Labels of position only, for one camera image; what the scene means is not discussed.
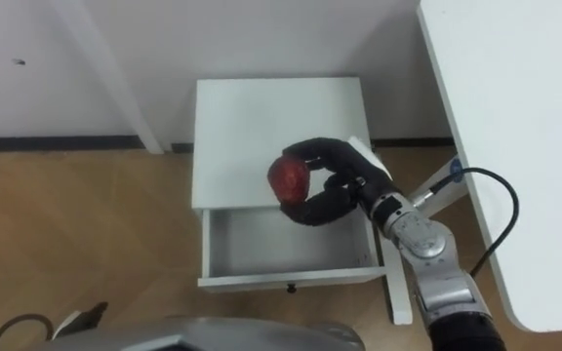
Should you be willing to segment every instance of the white nightstand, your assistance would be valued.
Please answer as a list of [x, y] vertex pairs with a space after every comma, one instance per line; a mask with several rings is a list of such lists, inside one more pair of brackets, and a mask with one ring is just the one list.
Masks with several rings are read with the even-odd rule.
[[[358, 78], [198, 82], [192, 185], [203, 235], [198, 285], [210, 292], [291, 293], [386, 275], [392, 319], [409, 324], [400, 255], [375, 240], [360, 210], [321, 227], [298, 225], [278, 211], [268, 167], [286, 146], [321, 136], [356, 136], [370, 145]], [[312, 173], [310, 194], [321, 191], [328, 175]]]

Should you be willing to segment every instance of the black cable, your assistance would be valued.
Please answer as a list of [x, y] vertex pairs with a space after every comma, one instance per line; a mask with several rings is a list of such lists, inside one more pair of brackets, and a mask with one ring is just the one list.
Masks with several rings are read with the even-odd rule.
[[4, 325], [0, 327], [0, 340], [4, 332], [6, 332], [10, 327], [24, 321], [37, 321], [42, 323], [45, 326], [45, 330], [47, 331], [47, 336], [45, 337], [45, 339], [49, 341], [54, 337], [54, 325], [53, 323], [51, 323], [49, 318], [39, 314], [28, 313], [28, 314], [17, 316], [11, 319], [10, 321], [4, 323]]
[[513, 188], [513, 186], [508, 181], [506, 181], [506, 179], [504, 179], [500, 175], [497, 175], [497, 174], [495, 174], [491, 171], [488, 171], [488, 170], [485, 170], [485, 169], [482, 169], [482, 168], [477, 168], [477, 167], [464, 168], [464, 169], [458, 170], [454, 173], [451, 173], [449, 175], [446, 175], [443, 179], [437, 181], [435, 183], [435, 185], [431, 186], [429, 188], [429, 190], [433, 194], [437, 194], [438, 191], [443, 189], [446, 185], [450, 184], [456, 178], [458, 178], [460, 176], [463, 176], [464, 174], [469, 174], [469, 173], [478, 173], [478, 174], [489, 176], [489, 177], [495, 179], [497, 182], [499, 182], [500, 184], [502, 184], [506, 188], [506, 190], [508, 191], [508, 194], [511, 196], [511, 200], [513, 201], [513, 214], [511, 215], [511, 220], [508, 222], [508, 224], [506, 225], [506, 228], [502, 231], [502, 233], [498, 237], [498, 239], [492, 245], [489, 246], [489, 249], [487, 249], [483, 253], [483, 255], [478, 259], [478, 262], [476, 262], [476, 265], [474, 266], [474, 268], [472, 268], [472, 270], [469, 272], [470, 276], [475, 277], [476, 274], [478, 273], [478, 271], [480, 271], [480, 269], [483, 267], [485, 262], [487, 262], [487, 259], [502, 244], [504, 239], [506, 239], [508, 234], [511, 232], [511, 229], [513, 229], [513, 227], [515, 226], [515, 222], [517, 222], [517, 218], [519, 217], [519, 198], [517, 197], [517, 193], [515, 192], [515, 189]]

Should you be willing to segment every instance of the white table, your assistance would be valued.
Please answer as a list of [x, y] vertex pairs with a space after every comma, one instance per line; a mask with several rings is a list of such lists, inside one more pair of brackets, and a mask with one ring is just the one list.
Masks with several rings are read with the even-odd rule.
[[[419, 16], [463, 165], [521, 200], [492, 258], [504, 307], [520, 328], [562, 331], [562, 2], [424, 0]], [[511, 201], [491, 179], [467, 183], [490, 244]]]
[[[370, 144], [359, 79], [201, 80], [196, 99], [192, 208], [202, 223], [199, 287], [293, 292], [386, 276], [392, 320], [410, 324], [400, 254], [375, 239], [361, 210], [319, 227], [293, 223], [279, 211], [266, 178], [281, 151], [298, 141], [355, 136]], [[329, 175], [312, 173], [311, 195]]]

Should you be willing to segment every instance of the drawer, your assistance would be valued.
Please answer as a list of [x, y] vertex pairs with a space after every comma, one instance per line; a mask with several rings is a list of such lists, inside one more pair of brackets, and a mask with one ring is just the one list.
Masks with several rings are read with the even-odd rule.
[[308, 227], [278, 208], [203, 210], [202, 277], [210, 292], [366, 282], [385, 274], [360, 210]]

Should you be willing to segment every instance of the baseboard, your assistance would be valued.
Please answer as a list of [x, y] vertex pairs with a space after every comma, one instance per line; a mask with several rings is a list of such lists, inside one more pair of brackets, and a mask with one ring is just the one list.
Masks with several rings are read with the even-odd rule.
[[138, 136], [0, 137], [0, 152], [144, 149]]
[[451, 137], [408, 137], [392, 139], [373, 139], [372, 147], [437, 147], [455, 146]]
[[[372, 147], [438, 147], [454, 146], [455, 141], [451, 137], [413, 137], [394, 139], [372, 139]], [[174, 153], [190, 153], [194, 150], [191, 142], [171, 144]]]
[[[451, 137], [373, 139], [373, 147], [453, 146]], [[171, 144], [174, 153], [191, 153], [194, 144]], [[144, 149], [138, 136], [30, 136], [0, 137], [0, 152]]]

